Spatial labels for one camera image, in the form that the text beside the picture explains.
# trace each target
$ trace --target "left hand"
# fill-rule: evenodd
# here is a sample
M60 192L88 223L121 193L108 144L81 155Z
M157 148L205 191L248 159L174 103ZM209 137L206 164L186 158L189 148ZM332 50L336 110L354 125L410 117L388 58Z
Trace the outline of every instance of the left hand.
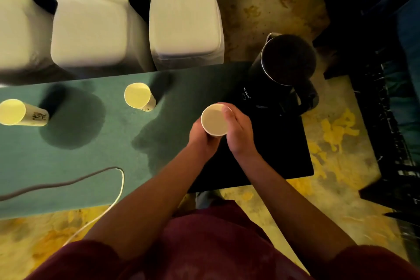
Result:
M216 153L219 147L220 138L214 138L207 134L201 125L201 118L192 124L191 131L189 132L188 146L191 146L199 152L203 160L207 162Z

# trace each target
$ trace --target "floor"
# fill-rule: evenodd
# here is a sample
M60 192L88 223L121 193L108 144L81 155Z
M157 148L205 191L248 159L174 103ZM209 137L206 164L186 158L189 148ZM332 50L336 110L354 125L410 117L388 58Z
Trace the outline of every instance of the floor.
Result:
M293 33L311 41L328 25L323 0L218 2L226 61L253 60L270 32ZM320 104L303 116L315 175L289 182L358 244L384 246L407 259L395 220L383 216L390 210L359 198L357 191L380 174L349 79L325 81L322 74L327 63L328 56L319 54L312 81ZM237 201L276 248L302 266L253 187L229 188L221 193ZM105 208L0 221L0 279L25 277Z

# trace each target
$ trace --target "red shirt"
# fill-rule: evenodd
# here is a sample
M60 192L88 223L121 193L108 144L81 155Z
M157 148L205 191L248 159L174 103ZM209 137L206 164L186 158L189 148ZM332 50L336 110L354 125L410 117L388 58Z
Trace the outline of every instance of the red shirt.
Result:
M376 246L354 246L326 268L326 279L420 280L408 262ZM27 280L313 279L276 250L234 201L172 219L144 257L130 262L102 243L71 243Z

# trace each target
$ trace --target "black kettle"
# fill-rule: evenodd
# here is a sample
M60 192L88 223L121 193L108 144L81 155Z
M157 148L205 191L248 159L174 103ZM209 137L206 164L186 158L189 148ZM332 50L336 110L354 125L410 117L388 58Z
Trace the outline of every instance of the black kettle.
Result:
M249 68L242 100L256 109L300 116L315 108L319 102L318 93L309 80L315 67L315 51L305 40L296 35L270 33ZM301 104L290 107L287 106L287 98L293 89Z

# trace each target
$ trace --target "white paper cup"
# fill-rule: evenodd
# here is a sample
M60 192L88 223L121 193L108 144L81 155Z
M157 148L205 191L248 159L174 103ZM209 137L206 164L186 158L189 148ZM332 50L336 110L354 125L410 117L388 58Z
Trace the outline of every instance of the white paper cup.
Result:
M228 123L223 117L224 104L216 103L206 107L201 114L203 129L213 137L221 137L228 133Z
M3 125L44 126L50 115L43 108L11 98L0 103L0 123Z
M146 112L152 111L156 106L150 88L144 83L133 83L126 87L124 99L129 106Z

